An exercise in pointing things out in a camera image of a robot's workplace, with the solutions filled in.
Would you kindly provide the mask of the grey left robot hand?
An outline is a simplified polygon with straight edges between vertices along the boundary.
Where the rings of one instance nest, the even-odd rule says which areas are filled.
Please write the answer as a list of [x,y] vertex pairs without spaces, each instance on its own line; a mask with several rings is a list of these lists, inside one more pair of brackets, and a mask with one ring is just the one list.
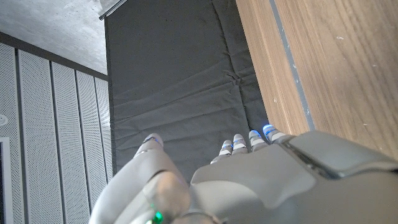
[[332,134],[237,134],[187,182],[158,134],[99,196],[90,223],[396,223],[397,161]]

